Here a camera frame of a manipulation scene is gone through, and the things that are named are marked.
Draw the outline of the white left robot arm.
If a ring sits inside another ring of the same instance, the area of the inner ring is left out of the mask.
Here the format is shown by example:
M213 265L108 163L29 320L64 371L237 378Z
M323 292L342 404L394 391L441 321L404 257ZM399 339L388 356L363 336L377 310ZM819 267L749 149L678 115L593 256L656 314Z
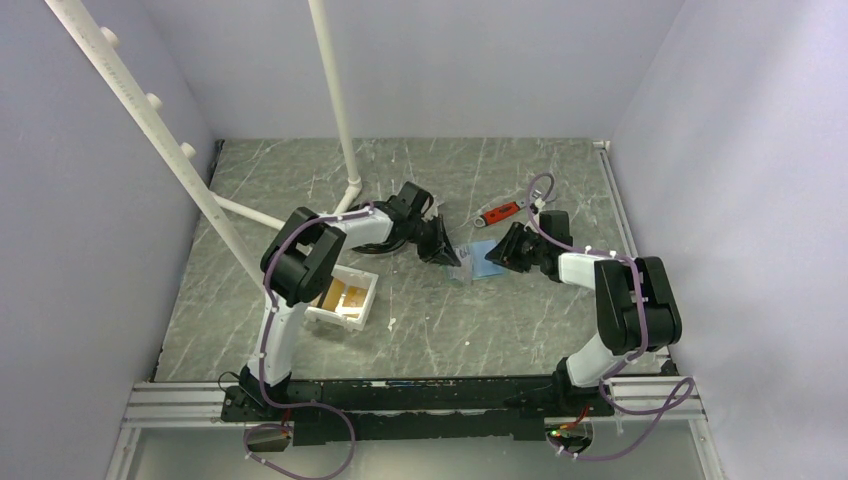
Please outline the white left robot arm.
M239 373L248 407L264 420L287 406L293 350L308 305L329 289L345 250L411 243L427 264L458 267L444 219L432 214L433 195L406 182L385 201L367 202L341 214L296 209L260 261L266 306L253 356Z

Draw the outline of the white patterned card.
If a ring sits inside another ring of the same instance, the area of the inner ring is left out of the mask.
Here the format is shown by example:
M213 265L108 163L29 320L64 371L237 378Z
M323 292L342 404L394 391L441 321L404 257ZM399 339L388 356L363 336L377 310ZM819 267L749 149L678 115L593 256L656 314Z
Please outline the white patterned card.
M461 245L456 248L457 257L460 260L458 267L458 278L464 284L471 284L473 281L473 254L469 244Z

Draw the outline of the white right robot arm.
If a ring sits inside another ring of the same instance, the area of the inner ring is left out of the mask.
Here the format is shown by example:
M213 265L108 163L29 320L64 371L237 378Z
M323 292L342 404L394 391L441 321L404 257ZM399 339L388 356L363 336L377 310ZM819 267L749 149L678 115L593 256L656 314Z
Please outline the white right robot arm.
M662 260L576 249L565 211L543 211L528 224L513 223L486 259L519 273L537 267L554 282L594 292L596 333L577 353L563 358L552 375L551 401L564 415L585 407L590 389L610 373L682 336Z

